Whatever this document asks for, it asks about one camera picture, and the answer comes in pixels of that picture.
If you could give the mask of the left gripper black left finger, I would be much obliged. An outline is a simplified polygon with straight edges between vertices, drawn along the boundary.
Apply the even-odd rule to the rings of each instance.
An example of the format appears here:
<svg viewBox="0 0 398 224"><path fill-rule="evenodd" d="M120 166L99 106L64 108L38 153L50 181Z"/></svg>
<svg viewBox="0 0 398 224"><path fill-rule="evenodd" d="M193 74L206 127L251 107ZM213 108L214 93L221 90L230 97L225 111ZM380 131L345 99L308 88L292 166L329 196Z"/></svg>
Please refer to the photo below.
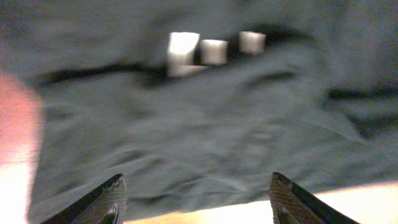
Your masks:
<svg viewBox="0 0 398 224"><path fill-rule="evenodd" d="M127 186L116 174L42 224L123 224L127 212Z"/></svg>

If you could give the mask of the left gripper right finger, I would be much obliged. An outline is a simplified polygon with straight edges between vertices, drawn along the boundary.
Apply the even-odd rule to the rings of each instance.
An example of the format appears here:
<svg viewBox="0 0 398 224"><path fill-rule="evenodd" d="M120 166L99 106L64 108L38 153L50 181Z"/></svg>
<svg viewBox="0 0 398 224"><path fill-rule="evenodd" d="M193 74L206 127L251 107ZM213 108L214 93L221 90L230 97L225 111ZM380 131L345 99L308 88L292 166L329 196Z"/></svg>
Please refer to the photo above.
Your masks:
<svg viewBox="0 0 398 224"><path fill-rule="evenodd" d="M279 172L269 187L274 224L358 224Z"/></svg>

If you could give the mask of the black t-shirt white lettering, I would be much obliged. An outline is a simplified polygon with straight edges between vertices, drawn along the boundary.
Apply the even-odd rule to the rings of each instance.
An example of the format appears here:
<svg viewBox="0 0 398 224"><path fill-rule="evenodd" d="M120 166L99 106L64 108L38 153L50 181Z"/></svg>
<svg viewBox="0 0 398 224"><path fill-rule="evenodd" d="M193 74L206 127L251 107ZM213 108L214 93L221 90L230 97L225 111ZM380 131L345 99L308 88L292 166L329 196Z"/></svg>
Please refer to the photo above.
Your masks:
<svg viewBox="0 0 398 224"><path fill-rule="evenodd" d="M41 223L116 174L127 220L397 179L396 1L2 1L44 111Z"/></svg>

